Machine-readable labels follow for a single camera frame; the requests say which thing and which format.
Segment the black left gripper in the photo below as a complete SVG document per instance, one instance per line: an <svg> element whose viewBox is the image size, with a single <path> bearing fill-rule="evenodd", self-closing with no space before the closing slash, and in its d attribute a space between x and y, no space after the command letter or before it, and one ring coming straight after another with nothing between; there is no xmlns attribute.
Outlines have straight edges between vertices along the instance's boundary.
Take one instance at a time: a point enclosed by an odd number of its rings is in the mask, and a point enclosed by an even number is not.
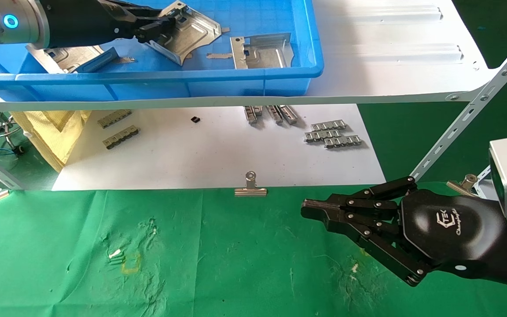
<svg viewBox="0 0 507 317"><path fill-rule="evenodd" d="M176 19L161 9L120 0L40 0L44 12L41 48L101 45L117 38L140 43L157 40L173 30Z"/></svg>

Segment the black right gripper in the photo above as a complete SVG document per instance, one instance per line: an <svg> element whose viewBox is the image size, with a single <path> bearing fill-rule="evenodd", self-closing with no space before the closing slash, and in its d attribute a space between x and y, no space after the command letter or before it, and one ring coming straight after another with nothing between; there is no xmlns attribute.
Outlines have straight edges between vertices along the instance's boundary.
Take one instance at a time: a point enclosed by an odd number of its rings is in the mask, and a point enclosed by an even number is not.
<svg viewBox="0 0 507 317"><path fill-rule="evenodd" d="M408 176L306 199L301 215L348 237L411 287L433 271L507 285L507 220L499 203L416 190Z"/></svg>

